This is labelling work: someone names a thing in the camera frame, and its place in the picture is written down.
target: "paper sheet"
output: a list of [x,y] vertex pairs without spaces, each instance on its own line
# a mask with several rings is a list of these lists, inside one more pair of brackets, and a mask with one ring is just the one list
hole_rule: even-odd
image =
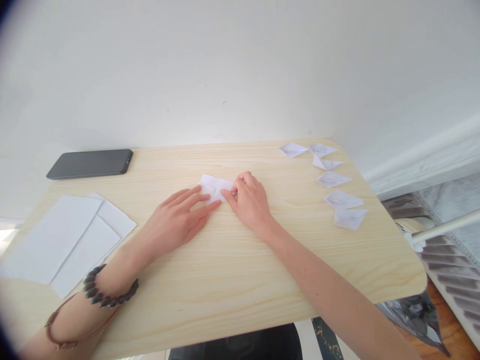
[[214,201],[217,201],[218,199],[220,199],[222,203],[227,201],[227,199],[225,199],[224,196],[220,193],[220,190],[225,189],[230,191],[232,190],[232,186],[234,185],[234,183],[228,180],[221,179],[219,177],[203,174],[200,179],[200,185],[202,193],[210,194],[210,199],[206,201],[208,205],[213,203]]
[[369,211],[362,210],[335,210],[333,225],[340,228],[357,231]]
[[5,260],[1,275],[49,284],[102,202],[63,195]]
[[351,178],[337,174],[336,172],[326,171],[320,176],[317,181],[326,188],[333,188],[337,185],[352,181]]
[[287,155],[289,158],[294,158],[297,155],[303,154],[304,152],[308,151],[306,147],[298,145],[294,142],[283,145],[279,149],[282,153]]
[[112,251],[132,232],[137,226],[137,223],[132,221],[127,214],[122,212],[118,207],[113,205],[110,201],[100,196],[96,192],[92,192],[87,196],[89,199],[102,200],[102,204],[96,213],[118,236],[119,240],[106,253],[104,253],[91,268],[94,268],[101,263],[112,253]]
[[90,271],[92,264],[119,240],[120,237],[95,216],[51,282],[58,296],[66,297]]
[[334,190],[325,196],[323,200],[335,210],[345,210],[364,204],[364,201],[361,198],[350,195],[341,190]]
[[332,169],[335,169],[336,167],[339,167],[343,163],[344,161],[325,160],[318,157],[317,155],[313,155],[313,162],[311,164],[323,170],[332,170]]
[[336,151],[337,151],[336,148],[323,145],[319,142],[312,144],[308,147],[308,152],[312,155],[317,155],[319,158],[324,157],[325,155],[331,154]]

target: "left hand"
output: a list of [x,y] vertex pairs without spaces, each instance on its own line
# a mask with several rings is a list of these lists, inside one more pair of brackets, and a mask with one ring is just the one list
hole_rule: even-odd
[[183,189],[162,202],[131,240],[148,263],[188,243],[204,227],[210,212],[219,207],[220,200],[190,211],[196,203],[208,200],[200,194],[202,187]]

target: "wood grain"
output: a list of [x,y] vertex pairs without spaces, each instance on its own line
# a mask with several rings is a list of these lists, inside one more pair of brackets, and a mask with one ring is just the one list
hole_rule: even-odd
[[[61,195],[97,192],[138,227],[173,192],[195,186],[202,174],[234,180],[246,170],[264,184],[274,217],[372,302],[418,294],[425,271],[400,231],[345,152],[326,159],[353,179],[336,189],[364,200],[368,209],[356,232],[332,225],[322,201],[332,191],[316,182],[323,170],[304,153],[287,158],[285,141],[134,149],[125,175],[54,181],[18,234],[8,255]],[[140,278],[140,288],[105,332],[95,359],[112,359],[251,332],[315,316],[297,284],[270,249],[224,203],[189,244],[159,259]],[[50,286],[2,279],[5,327],[16,347],[44,324],[62,301]]]

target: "wooden bead bracelet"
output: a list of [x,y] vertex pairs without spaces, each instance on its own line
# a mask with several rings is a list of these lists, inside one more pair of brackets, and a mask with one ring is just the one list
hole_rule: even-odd
[[95,278],[97,277],[97,274],[101,272],[106,265],[107,264],[97,266],[86,275],[85,280],[83,280],[83,291],[85,292],[85,297],[87,299],[91,298],[90,304],[99,303],[99,306],[101,308],[105,306],[108,306],[109,308],[114,308],[115,306],[120,306],[124,302],[127,302],[132,298],[133,295],[135,295],[137,289],[139,288],[139,280],[135,279],[135,281],[130,287],[130,290],[128,290],[124,295],[120,295],[118,297],[104,296],[97,289],[95,284]]
[[[87,299],[91,298],[90,303],[96,304],[100,303],[100,307],[103,308],[105,306],[108,306],[109,308],[114,308],[115,306],[120,306],[124,302],[130,300],[133,295],[137,292],[137,289],[139,288],[139,280],[136,279],[133,284],[130,287],[130,290],[125,295],[121,295],[119,297],[113,297],[110,298],[110,296],[103,296],[101,292],[98,291],[98,289],[95,286],[95,278],[97,274],[102,271],[102,269],[106,266],[107,264],[103,264],[101,266],[95,267],[92,271],[90,271],[87,275],[85,280],[83,281],[83,284],[85,285],[83,287],[83,291],[85,291],[85,297]],[[48,320],[46,321],[45,328],[46,328],[46,338],[48,339],[48,342],[57,350],[71,350],[78,345],[90,340],[91,338],[97,336],[103,329],[107,327],[107,325],[113,320],[115,315],[117,314],[119,307],[117,307],[111,316],[107,319],[107,321],[100,327],[98,328],[95,332],[91,333],[89,336],[81,339],[81,340],[74,340],[74,341],[65,341],[65,342],[56,342],[53,337],[52,337],[52,324],[54,323],[55,319],[57,318],[57,315],[60,312],[60,309],[64,307],[66,303],[68,303],[70,300],[74,298],[76,294],[72,295],[69,297],[65,302],[59,306],[59,308],[54,311]]]

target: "beaded bracelet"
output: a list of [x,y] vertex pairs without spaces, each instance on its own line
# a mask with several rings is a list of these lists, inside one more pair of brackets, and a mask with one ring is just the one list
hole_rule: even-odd
[[114,308],[115,306],[120,306],[124,302],[127,302],[132,298],[133,295],[135,295],[137,289],[139,288],[139,280],[135,279],[135,281],[130,287],[130,290],[128,290],[128,292],[123,295],[120,295],[118,297],[104,296],[97,289],[95,284],[95,278],[97,277],[97,274],[101,272],[106,265],[107,264],[97,266],[86,275],[85,280],[83,280],[83,284],[85,285],[83,287],[83,291],[85,292],[85,297],[87,299],[91,298],[90,304],[99,303],[99,306],[101,308],[105,306],[108,306],[109,308]]

